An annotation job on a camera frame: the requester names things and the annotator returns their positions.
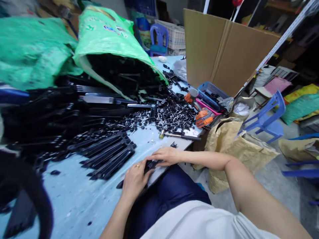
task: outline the hammer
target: hammer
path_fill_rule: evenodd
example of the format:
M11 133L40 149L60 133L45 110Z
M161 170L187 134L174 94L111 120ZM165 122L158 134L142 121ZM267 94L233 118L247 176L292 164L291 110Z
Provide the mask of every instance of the hammer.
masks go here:
M201 138L193 137L193 136L186 136L186 135L178 135L178 134L165 133L165 130L162 129L161 132L160 132L160 134L159 134L159 138L160 138L160 139L163 139L164 136L172 136L172 137L176 137L176 138L183 138L183 139L197 140L197 141L202 140Z

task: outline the navy pants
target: navy pants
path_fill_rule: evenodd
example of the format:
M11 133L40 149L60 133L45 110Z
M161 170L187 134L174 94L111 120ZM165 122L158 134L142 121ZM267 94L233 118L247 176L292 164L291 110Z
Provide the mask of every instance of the navy pants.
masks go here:
M178 165L166 170L134 204L128 239L139 239L167 211L187 202L199 200L211 205L208 194L201 189Z

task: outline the green plastic sack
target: green plastic sack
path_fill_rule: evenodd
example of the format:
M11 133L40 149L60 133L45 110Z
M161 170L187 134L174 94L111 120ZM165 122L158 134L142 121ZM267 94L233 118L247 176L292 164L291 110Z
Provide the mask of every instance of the green plastic sack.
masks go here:
M290 125L294 120L304 117L318 109L319 94L303 95L286 105L286 111L281 118L287 125Z
M0 18L0 25L0 81L28 90L83 72L72 60L77 41L60 18Z
M129 99L112 83L104 80L91 66L87 55L110 53L122 57L138 59L149 65L167 84L163 73L143 50L133 34L133 22L119 17L113 10L88 6L79 17L79 43L73 57L76 65L81 67L94 79Z

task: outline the blue plastic crate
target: blue plastic crate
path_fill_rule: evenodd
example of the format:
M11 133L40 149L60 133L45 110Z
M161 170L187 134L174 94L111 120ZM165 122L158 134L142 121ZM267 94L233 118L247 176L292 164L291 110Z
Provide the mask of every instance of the blue plastic crate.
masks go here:
M225 94L223 91L218 89L216 86L214 86L211 82L205 82L204 84L200 85L198 88L198 94L199 96L205 100L207 103L209 103L215 110L220 111L219 105L217 102L209 98L203 91L206 91L207 93L211 94L218 94L221 98L226 99L229 96Z

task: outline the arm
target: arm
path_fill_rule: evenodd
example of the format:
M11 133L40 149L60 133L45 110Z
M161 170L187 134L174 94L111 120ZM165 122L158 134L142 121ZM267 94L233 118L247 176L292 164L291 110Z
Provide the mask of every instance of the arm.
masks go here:
M144 175L145 164L146 159L134 164L126 172L121 198L117 203L109 222L104 228L100 239L123 238L125 224L131 208L153 172L153 170L150 170Z
M254 178L235 157L217 152L188 152L162 148L150 159L162 159L159 166L187 162L201 164L214 170L224 170L238 211L259 229L282 239L311 238L294 215Z

